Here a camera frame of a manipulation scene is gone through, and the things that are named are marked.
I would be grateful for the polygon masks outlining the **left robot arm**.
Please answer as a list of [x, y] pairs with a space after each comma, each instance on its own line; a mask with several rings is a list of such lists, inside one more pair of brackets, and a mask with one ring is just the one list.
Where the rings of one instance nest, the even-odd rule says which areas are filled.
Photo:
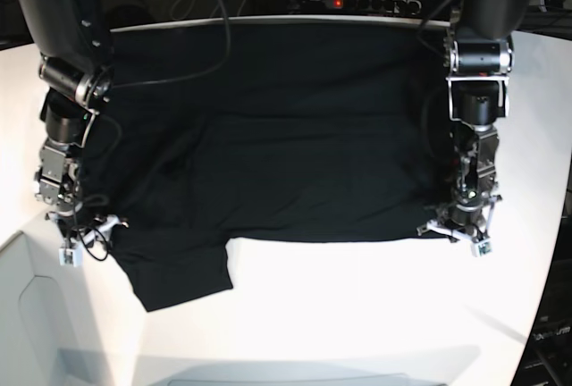
[[443, 0], [450, 24], [443, 40], [451, 139], [456, 155], [450, 199], [434, 219], [418, 227], [474, 245], [489, 242], [498, 192], [495, 157], [500, 144], [495, 122], [509, 112], [509, 75], [514, 66], [511, 33], [528, 0]]

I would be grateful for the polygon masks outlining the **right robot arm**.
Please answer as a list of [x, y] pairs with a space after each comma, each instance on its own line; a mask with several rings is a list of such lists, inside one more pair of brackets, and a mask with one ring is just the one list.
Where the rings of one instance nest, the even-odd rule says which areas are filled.
[[86, 203], [80, 174], [83, 149], [108, 102], [113, 43], [101, 0], [18, 0], [41, 54], [39, 77], [49, 86], [40, 119], [38, 198], [66, 237], [80, 232]]

